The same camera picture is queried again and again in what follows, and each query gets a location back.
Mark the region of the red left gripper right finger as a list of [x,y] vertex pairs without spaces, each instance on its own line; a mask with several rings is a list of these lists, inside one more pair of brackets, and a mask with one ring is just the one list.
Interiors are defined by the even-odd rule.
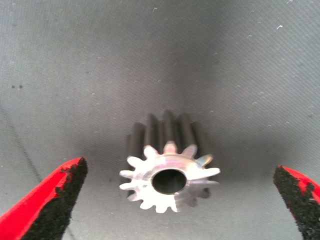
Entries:
[[279,165],[273,183],[304,240],[320,238],[320,185],[292,168]]

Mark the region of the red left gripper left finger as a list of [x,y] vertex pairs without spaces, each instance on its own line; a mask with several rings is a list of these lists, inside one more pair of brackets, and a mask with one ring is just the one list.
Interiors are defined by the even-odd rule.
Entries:
[[87,173],[83,157],[60,165],[0,217],[0,238],[61,240]]

